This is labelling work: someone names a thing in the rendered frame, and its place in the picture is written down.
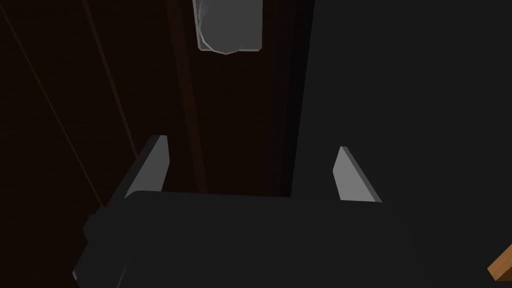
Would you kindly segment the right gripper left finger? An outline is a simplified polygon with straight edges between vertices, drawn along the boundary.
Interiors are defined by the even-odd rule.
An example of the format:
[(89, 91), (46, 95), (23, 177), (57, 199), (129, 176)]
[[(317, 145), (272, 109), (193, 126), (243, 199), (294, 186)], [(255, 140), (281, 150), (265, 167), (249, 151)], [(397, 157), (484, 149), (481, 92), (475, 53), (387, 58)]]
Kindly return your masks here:
[(153, 135), (113, 193), (123, 200), (135, 191), (161, 191), (170, 164), (168, 137)]

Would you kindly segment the brown wooden furniture corner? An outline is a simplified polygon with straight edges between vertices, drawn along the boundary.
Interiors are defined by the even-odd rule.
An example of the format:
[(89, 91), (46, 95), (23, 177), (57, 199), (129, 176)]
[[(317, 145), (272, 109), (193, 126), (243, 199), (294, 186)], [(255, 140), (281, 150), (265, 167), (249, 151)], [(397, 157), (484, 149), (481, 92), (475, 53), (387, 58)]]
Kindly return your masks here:
[(512, 244), (487, 267), (487, 270), (496, 282), (512, 282)]

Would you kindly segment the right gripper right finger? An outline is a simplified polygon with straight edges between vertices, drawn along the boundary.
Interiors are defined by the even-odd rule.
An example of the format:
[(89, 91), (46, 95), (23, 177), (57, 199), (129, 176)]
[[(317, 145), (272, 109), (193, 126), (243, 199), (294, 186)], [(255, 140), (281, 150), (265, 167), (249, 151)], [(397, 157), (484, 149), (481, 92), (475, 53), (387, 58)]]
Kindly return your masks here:
[(348, 147), (339, 148), (332, 173), (340, 200), (382, 202)]

